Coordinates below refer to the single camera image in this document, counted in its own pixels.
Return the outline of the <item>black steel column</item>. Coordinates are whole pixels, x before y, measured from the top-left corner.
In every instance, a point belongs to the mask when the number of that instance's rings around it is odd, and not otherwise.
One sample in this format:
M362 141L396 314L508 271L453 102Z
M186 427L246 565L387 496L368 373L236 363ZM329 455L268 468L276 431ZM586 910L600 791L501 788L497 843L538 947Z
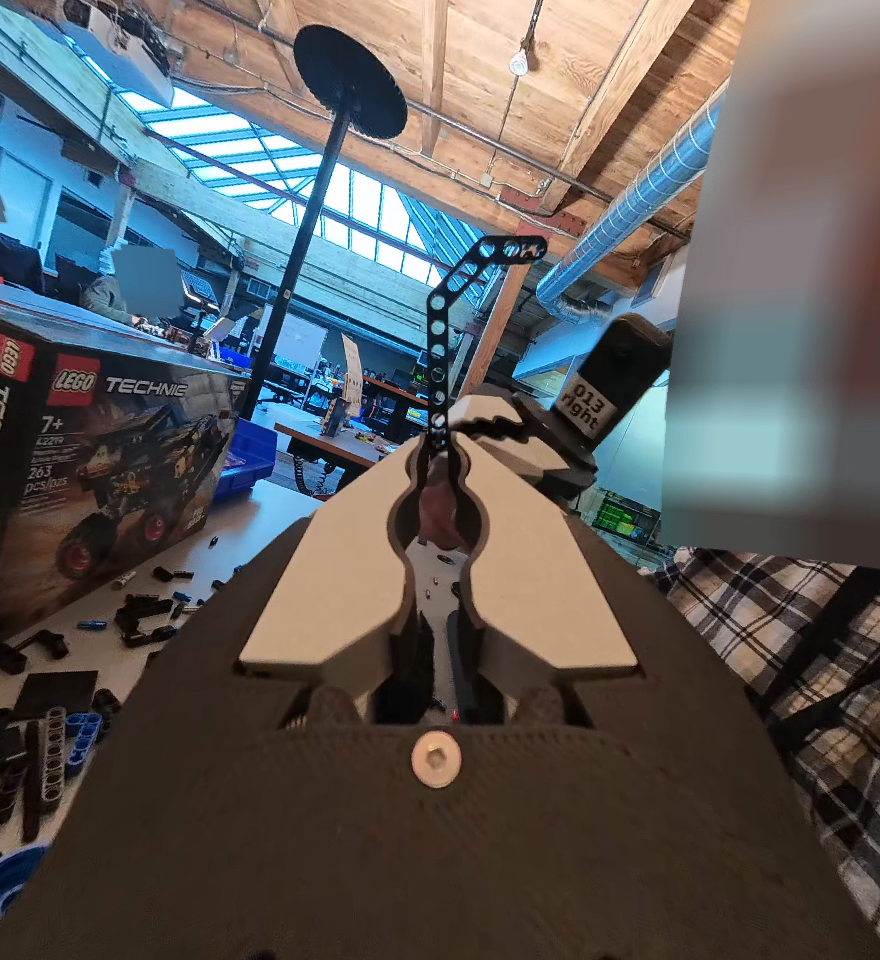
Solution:
M254 359L241 418L252 419L278 336L321 215L326 191L349 128L376 140L398 137L408 120L406 99L384 64L359 41L332 27L309 25L297 34L294 59L309 91L329 109L333 124L302 222L263 338Z

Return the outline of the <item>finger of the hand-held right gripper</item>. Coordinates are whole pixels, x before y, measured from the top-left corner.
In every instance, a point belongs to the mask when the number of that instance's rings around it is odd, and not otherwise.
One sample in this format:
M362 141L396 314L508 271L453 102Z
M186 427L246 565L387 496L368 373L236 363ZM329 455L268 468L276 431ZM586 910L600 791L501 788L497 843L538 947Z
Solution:
M553 469L553 449L540 438L481 436L481 448L530 486L539 486Z
M511 393L470 393L448 411L450 434L493 440L522 440L524 421Z

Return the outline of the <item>green lit monitor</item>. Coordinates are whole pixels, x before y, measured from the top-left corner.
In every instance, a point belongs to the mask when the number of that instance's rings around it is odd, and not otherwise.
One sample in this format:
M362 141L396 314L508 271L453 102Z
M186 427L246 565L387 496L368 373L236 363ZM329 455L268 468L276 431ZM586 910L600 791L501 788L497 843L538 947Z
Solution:
M654 533L660 513L610 490L603 490L593 529L636 542L646 543Z

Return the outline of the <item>dark grey holed beam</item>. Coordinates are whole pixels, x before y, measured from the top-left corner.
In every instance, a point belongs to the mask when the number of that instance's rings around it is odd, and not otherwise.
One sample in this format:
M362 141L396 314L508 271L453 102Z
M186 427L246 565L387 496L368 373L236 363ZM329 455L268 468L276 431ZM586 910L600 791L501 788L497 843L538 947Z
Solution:
M53 706L42 721L40 762L40 811L50 813L59 806L65 789L66 711Z

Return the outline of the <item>person's right hand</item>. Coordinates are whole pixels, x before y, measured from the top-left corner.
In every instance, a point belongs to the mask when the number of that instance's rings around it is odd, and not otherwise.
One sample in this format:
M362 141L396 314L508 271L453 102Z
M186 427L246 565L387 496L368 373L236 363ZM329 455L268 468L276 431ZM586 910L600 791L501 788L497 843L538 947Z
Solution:
M425 486L419 501L419 536L443 550L462 548L456 509L456 496L448 482Z

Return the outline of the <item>wooden office desk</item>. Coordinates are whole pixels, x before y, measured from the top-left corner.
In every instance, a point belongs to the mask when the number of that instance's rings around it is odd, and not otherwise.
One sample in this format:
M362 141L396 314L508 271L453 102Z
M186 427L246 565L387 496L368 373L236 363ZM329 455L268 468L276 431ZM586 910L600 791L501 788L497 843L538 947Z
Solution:
M355 465L362 471L368 470L398 449L395 444L378 436L374 436L373 441L358 438L354 429L343 430L333 437L326 436L315 418L277 419L274 430L291 438L291 442L296 441L311 448L317 457L326 462L340 466L342 461Z

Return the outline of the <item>whiteboard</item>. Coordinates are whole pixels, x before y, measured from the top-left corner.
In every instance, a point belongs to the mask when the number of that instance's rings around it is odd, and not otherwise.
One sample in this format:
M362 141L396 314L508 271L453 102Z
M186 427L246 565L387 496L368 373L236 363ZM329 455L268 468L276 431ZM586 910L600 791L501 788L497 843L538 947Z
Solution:
M272 363L290 370L313 372L324 350L328 330L309 317L303 317L296 304L287 310Z

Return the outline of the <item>hanging light bulb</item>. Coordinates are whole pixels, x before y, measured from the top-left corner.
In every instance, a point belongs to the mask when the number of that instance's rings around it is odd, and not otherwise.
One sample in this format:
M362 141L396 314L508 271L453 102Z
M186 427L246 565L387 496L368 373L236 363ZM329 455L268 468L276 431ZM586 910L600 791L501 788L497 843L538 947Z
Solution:
M526 32L518 44L518 50L509 60L509 71L517 79L528 73L533 61L535 30L541 15L542 4L543 1L535 2Z

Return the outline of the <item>black beam piece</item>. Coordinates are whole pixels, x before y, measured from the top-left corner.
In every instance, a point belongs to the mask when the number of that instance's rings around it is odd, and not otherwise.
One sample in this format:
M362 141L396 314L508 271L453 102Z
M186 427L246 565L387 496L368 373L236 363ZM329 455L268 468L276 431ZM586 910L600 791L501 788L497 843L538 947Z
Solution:
M426 437L430 454L446 452L449 436L449 312L490 266L530 266L546 254L540 235L482 236L460 257L426 298Z

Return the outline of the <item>black square panel piece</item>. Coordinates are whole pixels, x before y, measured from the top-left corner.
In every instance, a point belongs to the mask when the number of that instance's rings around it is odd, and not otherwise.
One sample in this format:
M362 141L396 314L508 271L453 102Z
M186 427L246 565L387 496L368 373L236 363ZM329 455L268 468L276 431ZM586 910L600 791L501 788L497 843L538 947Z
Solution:
M41 719L57 707L68 715L87 713L98 677L96 670L29 674L12 708L11 721Z

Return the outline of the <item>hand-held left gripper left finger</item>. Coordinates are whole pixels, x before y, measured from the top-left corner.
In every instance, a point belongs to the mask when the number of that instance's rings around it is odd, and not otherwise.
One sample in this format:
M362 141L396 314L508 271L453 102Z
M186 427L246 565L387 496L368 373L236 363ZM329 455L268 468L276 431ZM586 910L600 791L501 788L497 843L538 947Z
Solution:
M392 646L416 619L407 551L421 465L411 439L313 513L239 655L246 673L353 699L389 677Z

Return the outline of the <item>blue plastic bin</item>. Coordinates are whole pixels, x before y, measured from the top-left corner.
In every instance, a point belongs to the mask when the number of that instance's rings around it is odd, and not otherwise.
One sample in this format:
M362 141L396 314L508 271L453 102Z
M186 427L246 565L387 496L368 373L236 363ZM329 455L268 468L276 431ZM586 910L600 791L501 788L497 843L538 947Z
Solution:
M274 429L239 419L213 501L245 495L259 480L270 477L277 462L277 442Z

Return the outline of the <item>blue angled beam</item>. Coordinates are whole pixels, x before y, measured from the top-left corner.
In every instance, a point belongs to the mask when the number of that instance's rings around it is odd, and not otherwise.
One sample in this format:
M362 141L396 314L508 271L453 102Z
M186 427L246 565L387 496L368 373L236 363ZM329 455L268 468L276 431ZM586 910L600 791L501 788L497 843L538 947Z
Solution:
M74 713L65 718L66 735L71 742L64 762L64 776L68 781L81 774L86 766L102 723L103 716L97 712Z

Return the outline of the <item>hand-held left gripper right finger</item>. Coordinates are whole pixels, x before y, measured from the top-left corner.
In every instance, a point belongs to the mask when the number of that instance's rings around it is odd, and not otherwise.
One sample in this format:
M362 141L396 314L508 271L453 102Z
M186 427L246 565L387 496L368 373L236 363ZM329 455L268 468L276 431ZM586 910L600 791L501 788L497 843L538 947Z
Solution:
M467 610L482 631L479 672L502 694L625 676L638 658L566 514L483 450L455 436L460 490L480 516Z

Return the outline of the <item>silver ventilation duct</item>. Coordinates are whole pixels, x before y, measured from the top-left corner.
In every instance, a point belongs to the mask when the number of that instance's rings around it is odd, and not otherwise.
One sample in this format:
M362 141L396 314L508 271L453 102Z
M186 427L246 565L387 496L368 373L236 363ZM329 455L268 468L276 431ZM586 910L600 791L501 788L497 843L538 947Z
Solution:
M537 298L550 316L577 325L602 315L599 305L576 301L567 289L705 172L728 86L725 80L712 92L542 278Z

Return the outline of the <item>dark printed toy box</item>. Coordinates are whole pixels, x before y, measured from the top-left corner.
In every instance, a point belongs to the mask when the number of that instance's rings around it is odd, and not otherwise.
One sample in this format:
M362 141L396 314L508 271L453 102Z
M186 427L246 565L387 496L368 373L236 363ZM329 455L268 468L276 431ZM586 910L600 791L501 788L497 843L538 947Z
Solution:
M203 528L249 383L0 301L0 642Z

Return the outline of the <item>cardboard sign board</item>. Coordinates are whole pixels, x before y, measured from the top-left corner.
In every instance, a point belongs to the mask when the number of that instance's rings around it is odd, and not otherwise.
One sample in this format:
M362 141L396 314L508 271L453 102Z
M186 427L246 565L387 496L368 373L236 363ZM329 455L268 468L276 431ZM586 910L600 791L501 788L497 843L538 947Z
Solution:
M363 398L364 375L357 344L345 333L341 334L346 359L342 399L348 404L348 418L359 416Z

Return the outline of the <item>pile of black building pieces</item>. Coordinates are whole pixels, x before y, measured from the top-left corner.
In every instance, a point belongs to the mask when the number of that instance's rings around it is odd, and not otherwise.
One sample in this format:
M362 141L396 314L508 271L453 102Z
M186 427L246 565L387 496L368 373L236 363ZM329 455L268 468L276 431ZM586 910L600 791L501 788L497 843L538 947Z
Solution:
M173 580L161 583L176 583L180 588L168 596L129 592L111 621L80 621L77 628L101 631L113 622L121 631L122 642L128 649L159 643L164 648L205 600L194 603L193 597L182 589L186 582ZM28 665L24 650L33 644L41 645L56 660L66 658L70 652L62 633L41 629L19 645L7 644L3 652L12 656L6 663L0 662L0 670L11 676L23 674ZM149 654L144 670L160 650ZM0 708L0 854L53 839L93 763L103 753L111 735L116 733L127 698L119 700L109 689L98 688L97 682L88 713L103 716L99 738L81 774L73 779L65 779L59 806L45 814L40 811L41 738L45 716L14 723L10 718L14 706Z

